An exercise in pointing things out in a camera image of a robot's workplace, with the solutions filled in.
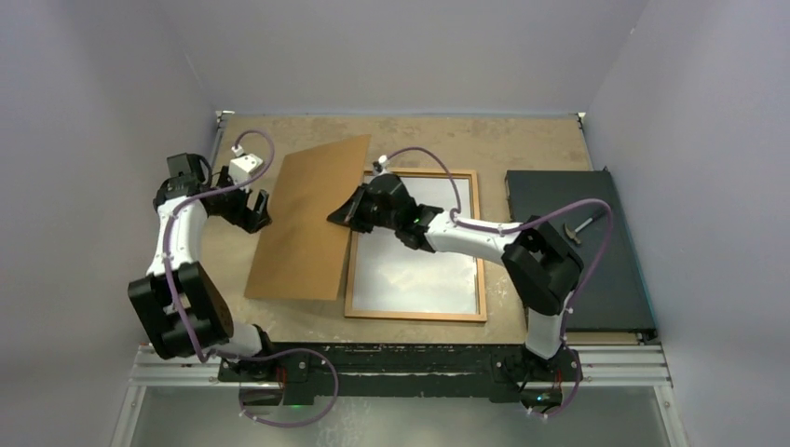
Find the table top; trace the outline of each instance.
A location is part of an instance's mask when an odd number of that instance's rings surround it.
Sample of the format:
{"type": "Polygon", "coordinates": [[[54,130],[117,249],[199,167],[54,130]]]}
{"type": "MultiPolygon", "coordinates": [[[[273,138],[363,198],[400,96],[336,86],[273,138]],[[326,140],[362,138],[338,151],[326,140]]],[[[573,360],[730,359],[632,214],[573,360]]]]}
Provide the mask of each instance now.
{"type": "MultiPolygon", "coordinates": [[[[395,149],[419,145],[429,148],[450,169],[475,169],[482,218],[495,222],[509,220],[504,183],[508,169],[590,169],[575,117],[233,116],[220,143],[217,166],[227,164],[232,156],[230,146],[246,129],[267,130],[277,146],[272,168],[253,185],[255,190],[277,193],[275,181],[287,154],[371,134],[368,162],[395,149]]],[[[245,151],[266,158],[263,139],[250,136],[243,145],[245,151]]],[[[433,163],[422,154],[407,153],[391,166],[435,168],[433,163]]],[[[234,318],[261,326],[274,342],[522,343],[526,336],[524,311],[507,272],[488,262],[484,263],[486,323],[345,318],[342,299],[248,300],[243,293],[257,240],[258,235],[248,235],[223,219],[209,219],[201,261],[234,318]]],[[[576,333],[569,334],[569,339],[596,344],[635,340],[627,333],[576,333]]]]}

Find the wooden frame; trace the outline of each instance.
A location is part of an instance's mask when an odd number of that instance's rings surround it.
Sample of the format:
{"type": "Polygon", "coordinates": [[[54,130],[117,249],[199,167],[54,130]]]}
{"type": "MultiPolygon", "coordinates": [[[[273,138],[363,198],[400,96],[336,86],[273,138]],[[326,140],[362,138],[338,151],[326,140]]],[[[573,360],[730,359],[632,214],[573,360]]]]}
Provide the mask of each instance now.
{"type": "MultiPolygon", "coordinates": [[[[442,169],[424,168],[392,168],[390,172],[401,177],[421,178],[446,178],[447,174],[442,169]]],[[[472,219],[480,219],[480,195],[477,184],[477,171],[472,169],[451,169],[453,178],[466,179],[470,182],[470,201],[472,219]]],[[[364,175],[373,173],[366,170],[364,175]]],[[[348,255],[348,271],[346,276],[346,317],[347,318],[386,318],[386,319],[419,319],[432,321],[471,321],[486,322],[488,311],[485,307],[485,274],[483,260],[476,259],[477,276],[477,313],[476,314],[450,314],[439,312],[402,312],[386,310],[359,310],[354,309],[354,278],[357,266],[357,246],[359,233],[351,234],[351,244],[348,255]]]]}

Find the gray wall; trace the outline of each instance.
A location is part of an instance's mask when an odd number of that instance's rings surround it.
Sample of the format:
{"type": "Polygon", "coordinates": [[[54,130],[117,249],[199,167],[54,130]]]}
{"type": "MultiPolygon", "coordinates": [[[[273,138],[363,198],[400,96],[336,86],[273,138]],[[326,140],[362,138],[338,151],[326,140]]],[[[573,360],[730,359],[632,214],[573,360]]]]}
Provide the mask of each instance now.
{"type": "Polygon", "coordinates": [[[107,445],[156,244],[165,158],[212,111],[149,0],[0,5],[0,433],[107,445]]]}
{"type": "Polygon", "coordinates": [[[790,3],[647,6],[585,120],[694,445],[790,439],[790,3]]]}
{"type": "Polygon", "coordinates": [[[217,108],[585,111],[647,0],[160,0],[217,108]]]}

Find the white board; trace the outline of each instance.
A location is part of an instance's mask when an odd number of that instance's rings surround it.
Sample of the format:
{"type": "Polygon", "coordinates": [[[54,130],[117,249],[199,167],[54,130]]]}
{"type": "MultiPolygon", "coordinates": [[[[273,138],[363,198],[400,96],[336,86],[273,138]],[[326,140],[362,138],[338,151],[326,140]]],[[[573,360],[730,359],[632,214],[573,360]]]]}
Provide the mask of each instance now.
{"type": "MultiPolygon", "coordinates": [[[[370,182],[372,177],[365,177],[370,182]]],[[[456,204],[446,178],[406,177],[403,183],[417,203],[450,210],[456,204]]],[[[469,179],[456,179],[460,213],[471,217],[469,179]]],[[[360,234],[357,241],[352,309],[360,311],[478,313],[474,258],[458,253],[414,251],[387,228],[360,234]]]]}

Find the brown board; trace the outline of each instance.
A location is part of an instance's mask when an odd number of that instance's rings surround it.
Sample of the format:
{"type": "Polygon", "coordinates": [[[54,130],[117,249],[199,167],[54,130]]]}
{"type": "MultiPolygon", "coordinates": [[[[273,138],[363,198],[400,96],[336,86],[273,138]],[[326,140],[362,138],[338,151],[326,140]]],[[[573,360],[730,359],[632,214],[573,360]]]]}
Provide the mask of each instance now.
{"type": "Polygon", "coordinates": [[[268,206],[245,296],[336,300],[350,230],[326,221],[360,185],[370,135],[289,154],[268,206]]]}
{"type": "MultiPolygon", "coordinates": [[[[442,181],[446,181],[447,175],[441,169],[408,169],[408,168],[394,168],[389,169],[391,172],[400,175],[403,178],[412,177],[412,178],[427,178],[427,179],[439,179],[442,181]]],[[[464,194],[462,191],[461,196],[466,196],[468,203],[463,203],[462,208],[464,210],[469,211],[469,217],[473,219],[480,219],[480,200],[478,195],[478,184],[477,184],[477,172],[474,170],[464,170],[464,169],[451,169],[451,173],[453,177],[459,182],[459,184],[464,183],[468,186],[469,191],[467,194],[464,194]]],[[[365,175],[371,175],[370,171],[365,172],[365,175]]],[[[449,183],[447,185],[441,184],[441,188],[446,188],[445,192],[451,192],[449,183]]],[[[471,312],[465,313],[458,313],[454,311],[408,311],[403,310],[410,308],[410,306],[406,303],[409,300],[406,298],[408,293],[405,290],[401,289],[401,291],[395,291],[393,296],[395,297],[395,301],[398,301],[399,304],[396,307],[399,310],[383,310],[383,307],[374,306],[374,308],[359,308],[354,305],[355,303],[355,296],[358,292],[358,288],[356,287],[358,283],[361,283],[363,280],[364,283],[371,283],[373,282],[373,287],[363,287],[363,289],[367,291],[374,291],[375,295],[378,295],[379,292],[382,292],[382,295],[385,294],[384,292],[388,288],[386,285],[386,277],[393,272],[388,271],[388,265],[381,265],[377,266],[377,262],[374,259],[366,258],[361,259],[360,257],[360,237],[370,237],[369,235],[360,235],[358,233],[354,233],[351,235],[351,247],[350,247],[350,255],[348,260],[348,274],[347,274],[347,283],[346,283],[346,317],[350,318],[392,318],[392,319],[425,319],[425,320],[439,320],[439,321],[471,321],[471,322],[485,322],[488,319],[488,314],[486,311],[486,304],[485,304],[485,279],[484,279],[484,263],[482,259],[474,260],[474,265],[476,266],[475,275],[472,279],[474,281],[474,292],[472,295],[472,300],[475,301],[473,303],[474,307],[471,312]],[[360,269],[359,263],[365,263],[363,269],[360,269]],[[360,270],[371,270],[367,267],[373,267],[373,270],[376,271],[377,275],[382,275],[382,278],[359,278],[359,271],[360,270]]],[[[392,238],[394,245],[398,245],[399,241],[392,238]]],[[[382,248],[384,253],[388,253],[386,248],[382,248]]],[[[408,249],[404,250],[406,253],[404,259],[389,259],[387,258],[388,264],[396,264],[397,269],[402,269],[401,273],[405,274],[407,277],[410,277],[411,280],[407,282],[413,282],[414,277],[419,276],[419,272],[415,271],[419,267],[412,265],[409,266],[408,264],[411,262],[411,259],[417,258],[422,252],[414,251],[411,252],[408,249]]],[[[438,259],[438,255],[431,254],[427,256],[430,258],[432,256],[436,256],[436,262],[439,264],[444,264],[442,260],[438,259]]],[[[435,278],[436,281],[443,281],[442,278],[436,278],[436,276],[432,277],[435,278]]],[[[420,301],[428,302],[430,298],[433,296],[430,294],[429,290],[435,289],[433,286],[436,281],[431,281],[430,284],[425,283],[425,288],[419,288],[418,290],[414,290],[418,292],[420,296],[417,298],[420,301]]],[[[459,278],[457,281],[453,282],[463,282],[462,278],[459,278]]],[[[376,301],[381,301],[381,296],[376,298],[376,301]]]]}

